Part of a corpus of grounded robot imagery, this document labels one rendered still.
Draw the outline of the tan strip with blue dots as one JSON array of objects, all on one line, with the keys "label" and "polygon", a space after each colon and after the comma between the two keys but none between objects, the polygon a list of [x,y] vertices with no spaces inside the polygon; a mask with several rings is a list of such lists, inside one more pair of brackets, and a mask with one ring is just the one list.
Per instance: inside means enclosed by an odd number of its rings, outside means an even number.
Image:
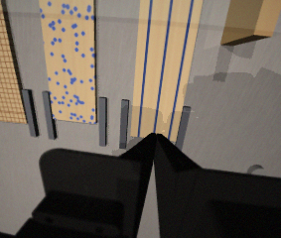
[{"label": "tan strip with blue dots", "polygon": [[41,24],[53,119],[96,124],[96,21]]}]

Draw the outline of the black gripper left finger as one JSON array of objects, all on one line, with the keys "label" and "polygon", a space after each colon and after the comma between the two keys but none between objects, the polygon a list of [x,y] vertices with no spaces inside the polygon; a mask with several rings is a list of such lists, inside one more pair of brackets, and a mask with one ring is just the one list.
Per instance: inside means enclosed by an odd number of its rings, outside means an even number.
[{"label": "black gripper left finger", "polygon": [[124,205],[122,235],[137,238],[156,144],[157,134],[150,133],[118,157],[68,149],[47,150],[39,159],[45,195],[55,189],[120,201]]}]

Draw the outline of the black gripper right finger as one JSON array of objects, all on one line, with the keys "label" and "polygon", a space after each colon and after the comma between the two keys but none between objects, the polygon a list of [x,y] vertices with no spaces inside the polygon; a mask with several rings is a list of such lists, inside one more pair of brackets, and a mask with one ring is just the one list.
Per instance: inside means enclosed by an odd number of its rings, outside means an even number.
[{"label": "black gripper right finger", "polygon": [[154,169],[160,238],[191,238],[209,199],[281,208],[281,178],[199,167],[158,133]]}]

